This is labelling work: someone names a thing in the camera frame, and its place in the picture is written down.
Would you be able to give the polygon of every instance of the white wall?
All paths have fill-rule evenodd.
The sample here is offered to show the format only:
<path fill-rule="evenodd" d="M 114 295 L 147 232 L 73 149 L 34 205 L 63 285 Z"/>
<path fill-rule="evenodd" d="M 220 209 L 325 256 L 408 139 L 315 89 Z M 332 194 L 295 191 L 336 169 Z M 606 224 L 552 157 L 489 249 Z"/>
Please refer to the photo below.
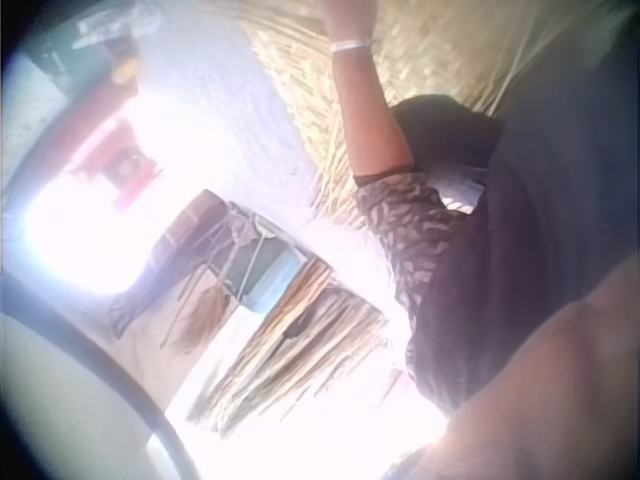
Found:
<path fill-rule="evenodd" d="M 33 452 L 63 480 L 153 480 L 150 431 L 67 354 L 2 316 L 2 400 Z"/>

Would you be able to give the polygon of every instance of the thatch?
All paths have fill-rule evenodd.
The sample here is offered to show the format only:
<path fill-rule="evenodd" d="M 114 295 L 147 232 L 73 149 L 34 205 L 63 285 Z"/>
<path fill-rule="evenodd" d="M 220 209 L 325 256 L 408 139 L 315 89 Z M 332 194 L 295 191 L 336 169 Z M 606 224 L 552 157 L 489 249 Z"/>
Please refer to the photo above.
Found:
<path fill-rule="evenodd" d="M 438 93 L 490 110 L 506 79 L 568 21 L 598 3 L 379 2 L 375 54 L 387 100 Z M 357 223 L 331 58 L 312 0 L 202 0 L 202 8 L 244 26 L 319 168 L 317 206 L 337 221 Z"/>
<path fill-rule="evenodd" d="M 224 413 L 217 412 L 229 410 L 229 400 L 238 386 L 251 377 L 289 325 L 315 301 L 331 275 L 332 270 L 319 259 L 305 264 L 227 374 L 212 392 L 202 392 L 189 414 L 190 420 L 209 423 L 218 430 L 217 421 Z"/>
<path fill-rule="evenodd" d="M 226 437 L 241 422 L 264 415 L 287 399 L 295 404 L 315 386 L 328 391 L 347 373 L 344 356 L 357 364 L 384 343 L 384 316 L 361 298 L 342 289 L 331 289 L 318 298 L 311 325 L 287 342 L 229 399 L 229 409 L 219 419 L 219 433 Z M 318 382 L 331 374 L 329 383 Z"/>

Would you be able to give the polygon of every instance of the bracelet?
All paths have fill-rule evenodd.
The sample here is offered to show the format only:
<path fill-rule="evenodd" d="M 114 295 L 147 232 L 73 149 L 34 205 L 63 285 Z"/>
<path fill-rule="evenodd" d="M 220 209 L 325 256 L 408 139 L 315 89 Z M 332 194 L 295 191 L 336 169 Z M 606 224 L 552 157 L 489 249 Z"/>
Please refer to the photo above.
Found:
<path fill-rule="evenodd" d="M 331 53 L 344 52 L 345 50 L 353 50 L 356 48 L 370 48 L 371 41 L 347 40 L 345 42 L 337 42 L 331 44 Z"/>

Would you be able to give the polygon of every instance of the dark garment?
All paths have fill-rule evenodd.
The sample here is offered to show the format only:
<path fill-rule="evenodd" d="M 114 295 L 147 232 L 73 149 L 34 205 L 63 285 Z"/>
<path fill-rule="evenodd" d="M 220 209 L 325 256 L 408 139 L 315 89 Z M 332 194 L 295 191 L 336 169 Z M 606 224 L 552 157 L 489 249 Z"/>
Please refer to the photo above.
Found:
<path fill-rule="evenodd" d="M 432 130 L 436 112 L 420 112 L 431 115 Z M 396 173 L 358 194 L 374 233 L 384 239 L 398 296 L 415 324 L 410 370 L 420 391 L 451 413 L 546 319 L 637 250 L 637 55 L 620 49 L 596 69 L 551 78 L 513 107 L 488 165 L 486 154 L 453 153 L 464 152 L 459 135 L 438 135 L 456 142 L 430 150 L 420 124 L 399 117 L 417 170 L 436 165 L 437 171 L 450 158 L 454 175 L 445 174 L 444 183 L 462 195 L 486 180 L 477 208 L 464 217 L 448 213 L 431 194 L 424 185 L 429 175 Z M 476 151 L 496 148 L 499 126 L 488 128 L 486 117 L 469 112 L 459 118 L 444 123 L 466 125 L 470 138 L 480 139 Z M 494 134 L 476 135 L 475 125 Z M 488 167 L 484 179 L 464 175 L 470 160 L 479 169 L 474 172 Z"/>

